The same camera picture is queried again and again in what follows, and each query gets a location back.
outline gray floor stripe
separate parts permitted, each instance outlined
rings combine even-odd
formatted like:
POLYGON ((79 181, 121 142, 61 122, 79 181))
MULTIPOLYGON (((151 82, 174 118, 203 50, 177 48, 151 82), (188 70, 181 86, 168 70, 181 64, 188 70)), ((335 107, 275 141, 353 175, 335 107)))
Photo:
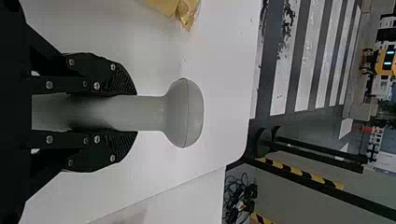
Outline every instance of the gray floor stripe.
POLYGON ((332 53, 332 66, 330 70, 329 81, 327 83, 326 101, 324 104, 325 107, 329 106, 330 97, 332 95, 332 82, 334 79, 334 71, 337 63, 338 50, 340 48, 341 34, 343 33, 344 20, 347 11, 347 1, 348 0, 344 0, 343 5, 341 6, 340 20, 338 22, 337 28, 337 37, 335 38, 334 51, 332 53))
POLYGON ((301 64, 304 54, 306 26, 309 18, 311 0, 301 0, 297 23, 297 34, 294 42, 293 61, 291 63, 288 98, 286 101, 286 114, 294 113, 298 83, 300 79, 301 64))
POLYGON ((332 0, 326 0, 323 11, 322 24, 318 41, 317 58, 315 59, 314 75, 312 77, 311 93, 309 94, 308 110, 314 110, 317 101, 320 71, 326 46, 327 32, 329 28, 330 15, 332 14, 332 0))
POLYGON ((353 7, 353 12, 352 12, 352 19, 350 20, 350 25, 349 25, 349 34, 347 36, 347 41, 346 41, 346 53, 344 56, 344 61, 343 61, 343 68, 341 69, 341 77, 340 77, 340 85, 338 85, 338 91, 337 91, 337 98, 336 98, 336 105, 340 104, 340 95, 341 95, 341 89, 343 89, 343 83, 344 83, 344 78, 346 76, 346 68, 347 68, 347 55, 349 53, 349 45, 351 42, 351 37, 352 37, 352 30, 353 26, 355 25, 355 20, 356 18, 356 7, 358 6, 358 2, 355 1, 355 6, 353 7))
POLYGON ((260 73, 256 118, 268 118, 270 116, 277 50, 280 41, 282 41, 281 29, 284 5, 284 1, 269 0, 262 50, 262 71, 260 73))

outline white cylindrical object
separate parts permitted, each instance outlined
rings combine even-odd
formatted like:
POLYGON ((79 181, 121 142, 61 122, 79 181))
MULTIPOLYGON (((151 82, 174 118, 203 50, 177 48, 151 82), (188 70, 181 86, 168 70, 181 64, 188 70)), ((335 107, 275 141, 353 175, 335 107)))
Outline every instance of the white cylindrical object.
POLYGON ((201 135, 204 98, 199 87, 182 78, 164 96, 79 97, 34 100, 33 120, 68 128, 161 131, 177 147, 189 147, 201 135))

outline floor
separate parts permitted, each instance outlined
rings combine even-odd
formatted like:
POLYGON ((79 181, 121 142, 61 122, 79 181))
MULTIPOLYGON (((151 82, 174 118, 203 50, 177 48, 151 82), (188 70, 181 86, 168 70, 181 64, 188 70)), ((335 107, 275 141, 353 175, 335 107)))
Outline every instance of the floor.
POLYGON ((250 137, 281 125, 288 137, 359 153, 343 108, 360 20, 358 1, 264 1, 250 137))
MULTIPOLYGON (((348 119, 344 107, 360 99, 353 97, 361 82, 360 48, 375 38, 374 32, 358 31, 375 27, 384 9, 374 8, 371 20, 361 12, 361 4, 360 0, 264 0, 247 153, 253 150, 258 129, 280 125, 287 137, 365 154, 361 142, 368 135, 359 127, 366 123, 348 119)), ((379 5, 393 8, 393 4, 394 0, 384 0, 379 5)), ((396 179, 374 172, 356 175, 283 152, 268 157, 344 183, 345 191, 394 206, 383 194, 392 194, 388 186, 396 179)), ((246 166, 237 169, 259 185, 257 210, 275 223, 390 223, 276 175, 261 170, 253 174, 246 166)))

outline yellow object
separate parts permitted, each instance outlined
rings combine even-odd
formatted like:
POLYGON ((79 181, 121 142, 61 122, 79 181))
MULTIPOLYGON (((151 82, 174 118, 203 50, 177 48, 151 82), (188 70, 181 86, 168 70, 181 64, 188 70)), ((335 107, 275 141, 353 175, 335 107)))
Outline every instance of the yellow object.
POLYGON ((262 217, 262 215, 259 215, 257 213, 252 213, 250 215, 251 220, 256 221, 256 223, 259 224, 275 224, 275 222, 271 221, 270 219, 266 217, 262 217))
POLYGON ((384 62, 385 62, 385 56, 387 56, 387 51, 388 49, 379 49, 378 50, 378 61, 375 64, 375 71, 377 74, 381 76, 395 76, 396 75, 396 57, 393 56, 393 59, 391 60, 391 68, 390 69, 384 69, 384 62))
POLYGON ((145 0, 151 6, 157 8, 163 15, 171 17, 175 15, 179 0, 145 0))
POLYGON ((190 30, 195 21, 200 0, 144 0, 146 4, 157 8, 167 17, 176 16, 186 30, 190 30))

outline rounded knob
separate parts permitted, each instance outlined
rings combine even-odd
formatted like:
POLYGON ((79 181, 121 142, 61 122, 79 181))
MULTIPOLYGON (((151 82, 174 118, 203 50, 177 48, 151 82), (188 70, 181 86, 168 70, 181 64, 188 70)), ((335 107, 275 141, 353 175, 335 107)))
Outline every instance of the rounded knob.
POLYGON ((204 126, 204 97, 199 87, 182 78, 174 82, 165 100, 163 132, 177 147, 189 147, 201 135, 204 126))

